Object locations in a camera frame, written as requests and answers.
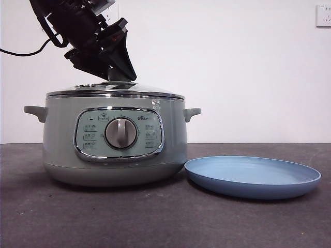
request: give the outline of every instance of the stainless steel lid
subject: stainless steel lid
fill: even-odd
[[[82,95],[99,95],[99,94],[109,94],[111,95],[135,95],[135,96],[156,96],[156,97],[170,97],[183,99],[184,96],[174,94],[167,90],[142,86],[133,82],[121,82],[112,81],[104,82],[101,84],[86,84],[86,85],[76,85],[71,88],[67,88],[60,91],[49,92],[46,94],[47,97],[50,96],[66,96],[71,95],[72,97],[81,97]]]

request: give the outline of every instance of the blue plate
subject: blue plate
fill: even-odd
[[[242,198],[285,199],[304,195],[321,179],[317,170],[283,160],[218,156],[185,163],[189,178],[208,190]]]

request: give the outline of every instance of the robotic arm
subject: robotic arm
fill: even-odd
[[[65,54],[76,69],[105,80],[134,81],[137,76],[127,49],[127,21],[108,26],[100,14],[115,0],[30,0],[38,21],[55,46],[73,46]],[[49,27],[61,35],[62,42]]]

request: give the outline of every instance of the cooker handle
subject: cooker handle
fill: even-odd
[[[184,110],[184,117],[185,117],[185,122],[190,122],[191,117],[194,115],[200,115],[201,114],[201,109],[200,108],[188,108]]]
[[[40,122],[45,123],[48,109],[46,107],[24,106],[24,112],[37,116]]]

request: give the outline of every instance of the control knob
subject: control knob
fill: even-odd
[[[116,148],[126,148],[136,140],[137,130],[132,121],[125,118],[112,120],[106,127],[106,139]]]

